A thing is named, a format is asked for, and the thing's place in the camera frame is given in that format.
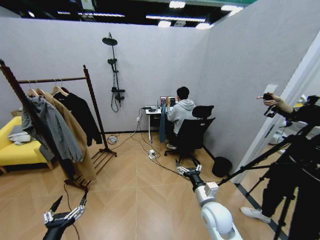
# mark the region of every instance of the blue cloth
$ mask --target blue cloth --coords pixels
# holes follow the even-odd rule
[[[164,143],[166,140],[166,126],[165,126],[166,119],[165,119],[165,116],[166,116],[166,105],[164,103],[162,103],[160,129],[159,129],[160,143]]]

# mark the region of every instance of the human hand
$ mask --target human hand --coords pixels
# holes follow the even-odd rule
[[[278,106],[280,103],[283,102],[283,100],[275,95],[274,93],[268,92],[269,95],[271,95],[271,97],[273,98],[273,100],[263,100],[264,105],[266,106]],[[258,96],[256,99],[263,99],[263,96]]]
[[[166,103],[166,106],[167,107],[170,107],[170,99],[169,99],[169,97],[166,97],[166,99],[165,99],[165,103]]]

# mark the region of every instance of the gray coat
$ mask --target gray coat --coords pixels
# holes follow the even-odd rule
[[[84,158],[82,151],[58,110],[42,96],[28,97],[28,100],[35,108],[44,127],[47,128],[47,132],[51,135],[61,158],[82,162]],[[25,109],[22,112],[22,129],[46,146],[45,140],[36,132]]]

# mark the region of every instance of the laptop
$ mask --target laptop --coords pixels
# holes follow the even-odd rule
[[[162,103],[166,104],[166,98],[170,99],[170,107],[173,107],[176,105],[176,97],[175,96],[161,96],[160,97],[160,106],[162,106]]]

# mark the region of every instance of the clothes rack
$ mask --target clothes rack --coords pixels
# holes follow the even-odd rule
[[[7,81],[9,82],[10,86],[12,87],[13,91],[15,92],[15,94],[17,95],[19,100],[21,101],[23,108],[25,108],[26,111],[29,113],[35,130],[40,135],[43,136],[45,142],[47,143],[48,148],[52,151],[52,153],[56,157],[57,161],[59,162],[60,166],[62,167],[64,173],[68,177],[68,179],[65,180],[64,182],[66,184],[73,185],[73,186],[76,186],[76,187],[79,187],[82,189],[87,188],[91,181],[84,184],[85,179],[82,176],[78,176],[77,178],[74,177],[75,171],[73,169],[72,161],[70,159],[63,160],[61,158],[60,153],[59,153],[54,141],[51,139],[50,135],[44,130],[45,128],[44,128],[41,120],[39,119],[34,107],[28,101],[27,96],[25,95],[24,91],[22,90],[22,88],[20,86],[20,84],[54,83],[54,82],[57,82],[57,80],[59,82],[86,80],[86,83],[87,83],[87,86],[88,86],[88,89],[90,92],[91,100],[93,103],[94,111],[96,114],[96,118],[98,121],[100,133],[102,134],[102,139],[103,139],[103,143],[104,143],[104,148],[100,148],[98,150],[98,152],[95,155],[93,155],[93,157],[92,157],[92,164],[95,165],[94,168],[96,169],[96,173],[98,174],[113,156],[115,156],[115,157],[117,156],[117,153],[110,150],[108,147],[104,127],[102,125],[101,116],[99,113],[99,108],[98,108],[96,97],[95,97],[95,92],[92,87],[90,75],[89,75],[89,72],[88,72],[88,69],[86,68],[86,66],[83,65],[84,77],[19,80],[19,81],[16,79],[16,77],[12,73],[11,69],[8,66],[6,66],[5,62],[2,59],[0,59],[0,69],[3,73],[3,75],[5,76],[5,78],[7,79]],[[110,155],[110,157],[104,163],[102,163],[108,155]]]

